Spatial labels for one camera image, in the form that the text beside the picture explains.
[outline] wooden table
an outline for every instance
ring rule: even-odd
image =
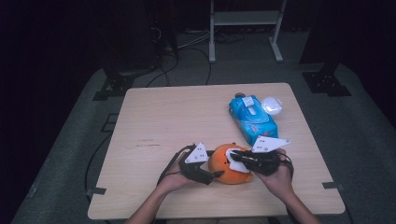
[[[337,189],[322,183],[332,177],[294,94],[287,83],[130,89],[97,182],[106,193],[94,194],[92,219],[127,218],[156,186],[161,172],[181,148],[203,142],[207,150],[235,142],[248,147],[229,112],[237,92],[258,99],[274,96],[283,111],[273,116],[279,138],[295,168],[293,186],[314,214],[341,214]],[[284,204],[255,177],[250,183],[192,184],[168,195],[157,218],[263,217],[286,215]]]

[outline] hand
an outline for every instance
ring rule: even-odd
[[[163,188],[167,192],[171,192],[177,189],[181,189],[190,183],[193,183],[195,181],[188,179],[186,176],[184,176],[180,172],[180,167],[178,166],[178,163],[180,162],[181,158],[183,157],[185,152],[183,152],[177,160],[175,160],[175,163],[171,166],[169,171],[166,173],[166,176],[163,178],[161,183],[159,184],[158,187]]]
[[[285,149],[280,148],[277,151],[286,155]],[[284,155],[280,155],[280,159],[284,161],[286,157]],[[280,163],[278,170],[272,175],[266,176],[259,173],[255,174],[262,183],[264,183],[268,190],[270,190],[270,192],[281,201],[295,195],[291,185],[290,169],[283,162]]]

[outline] orange ball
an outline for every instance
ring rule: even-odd
[[[208,167],[210,172],[224,171],[224,174],[217,178],[224,184],[242,184],[253,179],[253,174],[243,173],[230,169],[230,162],[227,159],[226,151],[229,148],[239,148],[242,151],[248,150],[245,147],[237,146],[235,143],[224,144],[215,149],[213,155],[209,158]]]

